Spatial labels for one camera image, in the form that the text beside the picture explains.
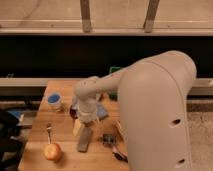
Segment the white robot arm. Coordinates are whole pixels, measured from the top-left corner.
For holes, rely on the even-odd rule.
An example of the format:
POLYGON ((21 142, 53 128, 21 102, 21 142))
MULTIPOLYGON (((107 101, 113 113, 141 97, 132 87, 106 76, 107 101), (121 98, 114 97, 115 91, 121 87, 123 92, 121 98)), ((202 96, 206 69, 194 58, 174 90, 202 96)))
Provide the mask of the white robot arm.
POLYGON ((192 171, 186 99, 194 61, 180 51, 141 59, 102 78, 78 82, 79 118, 97 113, 95 96, 115 90, 130 171, 192 171))

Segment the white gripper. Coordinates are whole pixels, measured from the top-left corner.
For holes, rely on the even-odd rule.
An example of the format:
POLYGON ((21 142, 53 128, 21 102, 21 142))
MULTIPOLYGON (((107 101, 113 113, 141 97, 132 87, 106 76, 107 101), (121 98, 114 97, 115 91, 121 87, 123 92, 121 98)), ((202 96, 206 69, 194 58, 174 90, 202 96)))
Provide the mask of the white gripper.
POLYGON ((73 126, 73 135, 77 136, 79 131, 83 128, 83 124, 90 124, 98 121, 97 110, 84 112, 80 108, 77 109, 78 119, 75 120, 73 126))

